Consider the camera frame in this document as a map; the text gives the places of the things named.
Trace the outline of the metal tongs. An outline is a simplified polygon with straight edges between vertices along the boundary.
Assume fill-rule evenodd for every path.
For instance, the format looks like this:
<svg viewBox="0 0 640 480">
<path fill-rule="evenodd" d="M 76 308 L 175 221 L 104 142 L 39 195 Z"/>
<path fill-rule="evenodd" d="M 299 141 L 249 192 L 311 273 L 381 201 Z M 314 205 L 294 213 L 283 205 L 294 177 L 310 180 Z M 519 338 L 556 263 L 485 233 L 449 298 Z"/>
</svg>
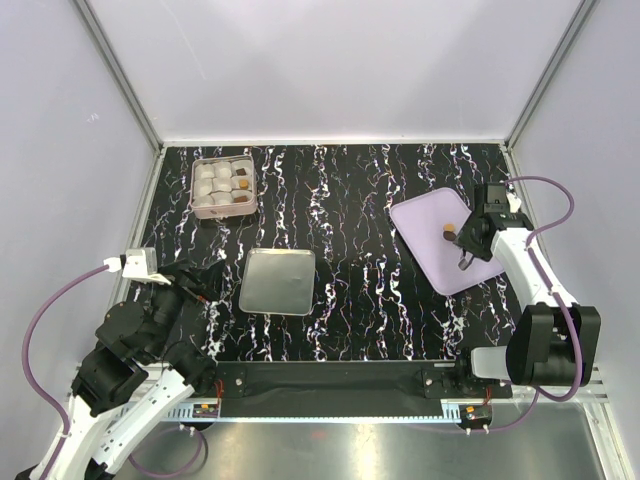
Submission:
<svg viewBox="0 0 640 480">
<path fill-rule="evenodd" d="M 461 271 L 466 271 L 474 262 L 475 256 L 467 252 L 466 250 L 462 250 L 461 257 L 458 262 L 458 267 Z"/>
</svg>

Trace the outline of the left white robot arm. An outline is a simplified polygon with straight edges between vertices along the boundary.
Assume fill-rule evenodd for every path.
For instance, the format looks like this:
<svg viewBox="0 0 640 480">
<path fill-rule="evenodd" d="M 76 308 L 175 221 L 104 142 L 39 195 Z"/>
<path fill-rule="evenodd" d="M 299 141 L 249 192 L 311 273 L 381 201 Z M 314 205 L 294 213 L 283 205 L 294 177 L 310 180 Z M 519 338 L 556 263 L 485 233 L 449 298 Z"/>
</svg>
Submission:
<svg viewBox="0 0 640 480">
<path fill-rule="evenodd" d="M 219 293 L 224 266 L 177 261 L 157 263 L 152 248 L 129 249 L 82 274 L 38 309 L 25 333 L 21 364 L 30 387 L 52 406 L 61 427 L 43 459 L 18 473 L 20 479 L 112 479 L 141 441 L 180 403 L 213 393 L 224 383 L 216 363 L 192 340 L 170 342 L 185 303 L 205 305 Z M 38 383 L 30 343 L 44 313 L 73 287 L 100 273 L 118 273 L 151 286 L 147 304 L 120 301 L 97 328 L 95 347 L 84 357 L 62 405 Z"/>
</svg>

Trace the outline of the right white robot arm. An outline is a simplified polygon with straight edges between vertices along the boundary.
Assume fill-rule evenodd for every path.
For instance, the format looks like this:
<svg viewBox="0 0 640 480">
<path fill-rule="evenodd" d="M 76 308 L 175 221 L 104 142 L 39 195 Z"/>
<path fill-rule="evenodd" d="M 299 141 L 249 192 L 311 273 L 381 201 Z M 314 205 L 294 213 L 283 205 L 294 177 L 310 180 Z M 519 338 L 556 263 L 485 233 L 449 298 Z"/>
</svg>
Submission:
<svg viewBox="0 0 640 480">
<path fill-rule="evenodd" d="M 543 257 L 539 232 L 506 184 L 475 186 L 473 208 L 454 241 L 461 251 L 458 267 L 498 261 L 521 316 L 506 346 L 474 348 L 454 371 L 463 395 L 476 396 L 499 380 L 563 402 L 590 381 L 601 317 L 563 287 Z"/>
</svg>

